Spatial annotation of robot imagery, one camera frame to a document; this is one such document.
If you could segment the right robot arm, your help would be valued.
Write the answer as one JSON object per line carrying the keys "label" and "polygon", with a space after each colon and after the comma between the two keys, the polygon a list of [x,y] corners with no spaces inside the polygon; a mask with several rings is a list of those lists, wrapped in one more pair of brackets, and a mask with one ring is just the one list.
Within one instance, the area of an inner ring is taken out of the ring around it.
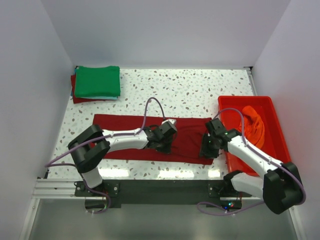
{"label": "right robot arm", "polygon": [[208,132],[202,137],[200,156],[215,158],[224,150],[258,175],[251,176],[241,170],[230,172],[223,178],[221,193],[238,192],[257,197],[278,215],[306,201],[306,191],[295,164],[271,157],[238,130],[227,130],[218,118],[208,121],[205,127]]}

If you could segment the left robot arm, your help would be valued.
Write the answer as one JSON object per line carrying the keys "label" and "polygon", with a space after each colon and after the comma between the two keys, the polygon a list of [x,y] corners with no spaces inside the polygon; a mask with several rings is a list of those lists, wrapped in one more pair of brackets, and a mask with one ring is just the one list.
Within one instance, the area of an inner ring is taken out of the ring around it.
{"label": "left robot arm", "polygon": [[128,131],[101,129],[99,125],[94,124],[73,139],[67,147],[78,173],[87,186],[94,189],[103,182],[98,164],[108,153],[130,149],[154,149],[169,154],[174,135],[178,131],[176,122],[175,119],[167,119],[154,128],[145,126]]}

